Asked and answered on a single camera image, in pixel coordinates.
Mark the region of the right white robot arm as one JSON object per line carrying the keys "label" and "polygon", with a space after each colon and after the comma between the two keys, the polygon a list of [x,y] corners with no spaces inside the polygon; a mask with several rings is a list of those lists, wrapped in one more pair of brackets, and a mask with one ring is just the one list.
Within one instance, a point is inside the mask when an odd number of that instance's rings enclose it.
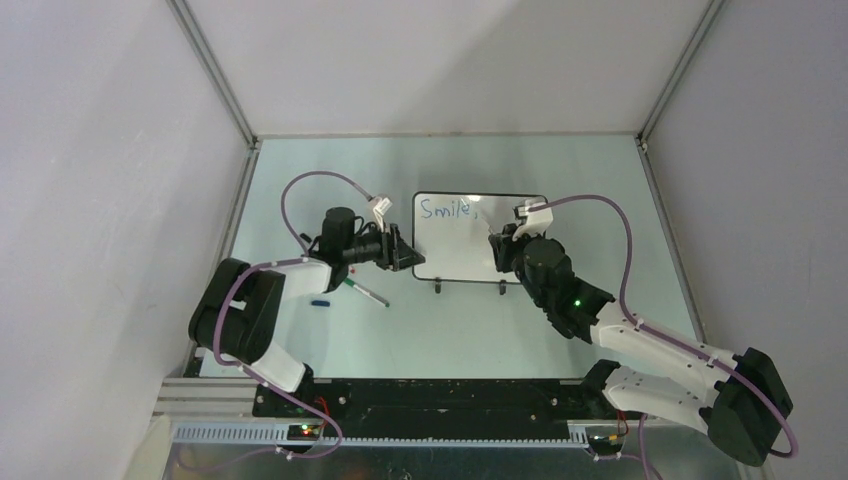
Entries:
{"label": "right white robot arm", "polygon": [[778,452],[774,443],[793,409],[773,360],[748,348],[715,348],[627,314],[612,294],[580,279],[556,240],[518,235],[508,224],[488,237],[494,264],[512,273],[553,329],[565,338],[630,356],[659,370],[640,373],[599,360],[582,382],[585,411],[606,418],[634,411],[705,434],[730,458],[754,467]]}

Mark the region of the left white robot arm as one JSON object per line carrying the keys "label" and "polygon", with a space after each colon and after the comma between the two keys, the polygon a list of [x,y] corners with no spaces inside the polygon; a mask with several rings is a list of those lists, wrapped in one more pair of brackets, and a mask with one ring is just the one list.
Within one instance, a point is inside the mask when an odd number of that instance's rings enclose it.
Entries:
{"label": "left white robot arm", "polygon": [[277,387],[278,404],[292,416],[304,416],[315,406],[316,390],[304,382],[310,367],[273,340],[281,303],[335,291],[355,264],[372,262],[398,272],[425,261],[402,238],[397,224],[359,223],[353,210],[334,207],[326,211],[320,235],[301,258],[255,265],[235,258],[221,261],[187,333],[225,363]]}

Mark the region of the small black framed whiteboard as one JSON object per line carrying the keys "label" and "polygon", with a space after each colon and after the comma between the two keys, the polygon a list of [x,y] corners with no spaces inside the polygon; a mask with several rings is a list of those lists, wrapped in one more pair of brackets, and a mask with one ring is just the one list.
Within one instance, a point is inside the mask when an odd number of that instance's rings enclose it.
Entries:
{"label": "small black framed whiteboard", "polygon": [[516,284],[512,274],[499,273],[488,242],[488,231],[477,216],[489,212],[496,233],[516,223],[514,208],[541,195],[506,195],[462,192],[419,191],[412,198],[413,248],[426,262],[413,267],[418,280],[442,282]]}

